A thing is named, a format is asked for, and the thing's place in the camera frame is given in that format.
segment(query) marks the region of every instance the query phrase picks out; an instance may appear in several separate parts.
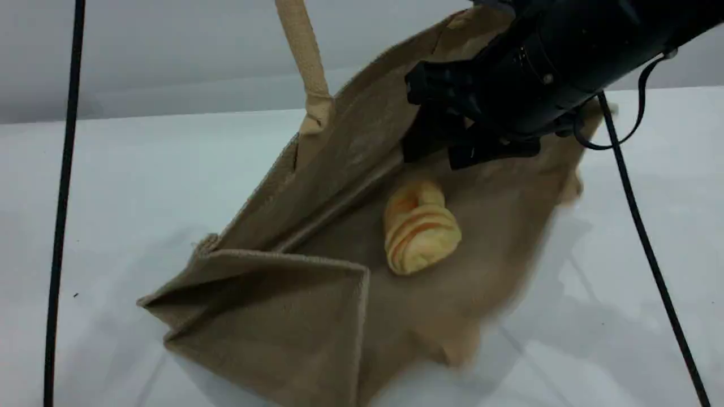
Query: toy croissant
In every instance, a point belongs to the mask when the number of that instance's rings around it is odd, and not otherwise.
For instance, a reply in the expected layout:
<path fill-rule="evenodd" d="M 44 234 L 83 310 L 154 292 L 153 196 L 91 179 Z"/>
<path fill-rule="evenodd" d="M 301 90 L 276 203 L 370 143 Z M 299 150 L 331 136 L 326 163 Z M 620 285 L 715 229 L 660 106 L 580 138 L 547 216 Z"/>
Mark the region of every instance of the toy croissant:
<path fill-rule="evenodd" d="M 416 180 L 392 194 L 384 210 L 384 248 L 390 269 L 410 275 L 448 257 L 462 238 L 432 181 Z"/>

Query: black wire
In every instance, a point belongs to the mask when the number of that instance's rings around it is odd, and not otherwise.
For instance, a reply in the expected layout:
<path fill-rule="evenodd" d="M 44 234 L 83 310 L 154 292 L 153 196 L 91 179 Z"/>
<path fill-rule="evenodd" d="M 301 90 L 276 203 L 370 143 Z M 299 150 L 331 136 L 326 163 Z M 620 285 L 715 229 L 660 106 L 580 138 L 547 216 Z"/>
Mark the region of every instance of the black wire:
<path fill-rule="evenodd" d="M 641 121 L 644 118 L 644 111 L 646 110 L 646 86 L 649 81 L 649 77 L 651 76 L 651 72 L 654 72 L 654 68 L 661 62 L 665 61 L 666 59 L 671 59 L 676 56 L 676 50 L 672 51 L 664 56 L 661 56 L 659 59 L 656 59 L 651 64 L 649 64 L 643 71 L 641 71 L 641 75 L 639 76 L 639 114 L 636 117 L 636 124 L 633 127 L 633 130 L 627 134 L 626 137 L 624 137 L 622 140 L 616 140 L 615 142 L 612 141 L 609 146 L 601 146 L 600 144 L 591 143 L 587 138 L 585 138 L 581 134 L 581 123 L 582 119 L 579 115 L 574 122 L 573 122 L 573 136 L 576 138 L 576 140 L 584 147 L 590 149 L 590 150 L 596 150 L 596 151 L 604 151 L 604 150 L 610 150 L 614 143 L 617 145 L 624 144 L 626 141 L 628 141 L 629 138 L 631 138 L 632 135 L 639 129 L 639 126 L 641 125 Z"/>
<path fill-rule="evenodd" d="M 58 300 L 60 295 L 60 271 L 63 264 L 63 242 L 65 238 L 65 219 L 70 193 L 70 172 L 73 164 L 73 146 L 75 144 L 75 120 L 78 114 L 78 90 L 80 87 L 80 56 L 83 51 L 83 23 L 85 20 L 85 0 L 75 0 L 73 20 L 73 39 L 70 54 L 70 81 L 68 85 L 68 105 L 65 114 L 65 138 L 63 157 L 60 167 L 60 186 L 58 190 L 58 209 L 55 217 L 55 236 L 53 242 L 53 263 L 50 272 L 50 294 L 48 296 L 48 319 L 46 327 L 46 357 L 43 376 L 43 406 L 53 406 L 55 378 L 55 345 L 58 327 Z"/>
<path fill-rule="evenodd" d="M 681 324 L 679 323 L 678 317 L 676 316 L 676 310 L 674 309 L 673 302 L 671 301 L 671 297 L 669 296 L 669 291 L 666 288 L 666 283 L 664 281 L 664 277 L 661 274 L 659 263 L 656 260 L 654 249 L 651 247 L 649 236 L 646 232 L 646 228 L 644 227 L 644 221 L 641 220 L 639 206 L 636 204 L 636 197 L 634 196 L 634 190 L 631 187 L 631 180 L 629 180 L 628 178 L 628 170 L 626 169 L 626 163 L 623 160 L 621 146 L 618 142 L 618 135 L 616 134 L 616 128 L 613 124 L 613 116 L 611 115 L 611 109 L 608 106 L 606 95 L 603 92 L 599 93 L 598 100 L 601 103 L 601 110 L 603 111 L 603 117 L 606 121 L 608 134 L 611 137 L 611 147 L 613 148 L 613 153 L 616 157 L 618 172 L 621 176 L 621 183 L 623 184 L 623 192 L 626 195 L 628 207 L 631 210 L 631 216 L 633 217 L 633 223 L 636 225 L 636 232 L 639 234 L 641 245 L 644 247 L 646 259 L 649 262 L 651 272 L 654 275 L 656 286 L 659 288 L 659 294 L 661 295 L 661 301 L 664 303 L 666 315 L 669 317 L 671 328 L 674 331 L 674 336 L 676 336 L 676 342 L 678 343 L 679 349 L 681 350 L 683 360 L 686 362 L 686 368 L 689 370 L 691 382 L 694 384 L 696 394 L 699 396 L 699 402 L 701 403 L 702 407 L 710 407 L 711 403 L 709 402 L 709 396 L 707 395 L 707 391 L 704 387 L 702 378 L 701 376 L 699 376 L 699 370 L 696 368 L 694 357 L 692 356 L 691 350 L 689 349 L 689 344 L 686 342 L 686 336 L 684 335 Z M 642 116 L 643 111 L 639 110 L 639 120 L 637 121 L 638 123 L 640 123 Z"/>

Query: bag strap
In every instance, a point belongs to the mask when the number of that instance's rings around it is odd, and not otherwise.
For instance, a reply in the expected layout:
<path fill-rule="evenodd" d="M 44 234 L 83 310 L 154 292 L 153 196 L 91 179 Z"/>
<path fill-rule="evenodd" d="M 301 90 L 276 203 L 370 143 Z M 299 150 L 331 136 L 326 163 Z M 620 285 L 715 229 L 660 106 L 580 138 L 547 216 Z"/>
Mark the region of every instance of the bag strap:
<path fill-rule="evenodd" d="M 299 168 L 309 163 L 327 141 L 321 133 L 333 114 L 333 98 L 324 79 L 319 46 L 304 0 L 275 0 L 275 3 L 306 93 L 307 114 L 299 129 L 297 149 L 296 167 Z"/>

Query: jute bag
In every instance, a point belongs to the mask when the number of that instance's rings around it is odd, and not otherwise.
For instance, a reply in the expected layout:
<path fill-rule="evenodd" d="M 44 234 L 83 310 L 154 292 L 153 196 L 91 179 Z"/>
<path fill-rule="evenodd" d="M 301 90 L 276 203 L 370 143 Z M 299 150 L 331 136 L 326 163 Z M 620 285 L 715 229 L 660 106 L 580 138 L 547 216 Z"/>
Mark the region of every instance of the jute bag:
<path fill-rule="evenodd" d="M 302 127 L 227 229 L 139 304 L 169 325 L 168 349 L 283 406 L 364 406 L 415 361 L 454 364 L 477 347 L 470 332 L 527 280 L 582 149 L 549 135 L 532 159 L 452 172 L 443 152 L 402 164 L 400 139 L 418 110 L 404 75 L 422 59 L 472 57 L 506 29 L 502 12 L 444 19 L 332 98 L 303 1 L 277 9 L 308 95 Z M 590 137 L 598 107 L 585 117 Z M 420 173 L 442 186 L 463 239 L 437 265 L 398 277 L 383 208 Z"/>

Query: white backdrop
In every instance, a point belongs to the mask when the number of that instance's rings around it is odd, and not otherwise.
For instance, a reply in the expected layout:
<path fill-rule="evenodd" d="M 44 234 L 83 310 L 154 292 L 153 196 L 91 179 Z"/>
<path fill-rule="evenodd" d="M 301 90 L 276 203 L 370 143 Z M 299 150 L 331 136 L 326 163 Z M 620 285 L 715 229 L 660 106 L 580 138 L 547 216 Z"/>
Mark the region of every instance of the white backdrop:
<path fill-rule="evenodd" d="M 636 92 L 610 94 L 621 132 Z M 724 87 L 653 90 L 624 147 L 633 187 L 714 406 L 724 405 Z M 58 407 L 266 404 L 164 350 L 135 300 L 241 207 L 302 111 L 78 123 L 60 293 Z M 63 124 L 0 126 L 0 406 L 39 407 Z M 606 143 L 605 131 L 594 141 Z M 422 364 L 375 407 L 682 407 L 693 387 L 610 152 L 557 213 L 522 301 L 482 327 L 463 372 Z"/>
<path fill-rule="evenodd" d="M 303 106 L 301 81 L 272 0 L 87 3 L 81 117 Z M 335 91 L 387 47 L 471 3 L 307 4 Z M 72 8 L 73 0 L 0 2 L 0 123 L 64 117 Z M 653 88 L 702 85 L 724 85 L 724 28 L 684 47 L 651 80 Z M 612 88 L 635 86 L 633 74 Z"/>

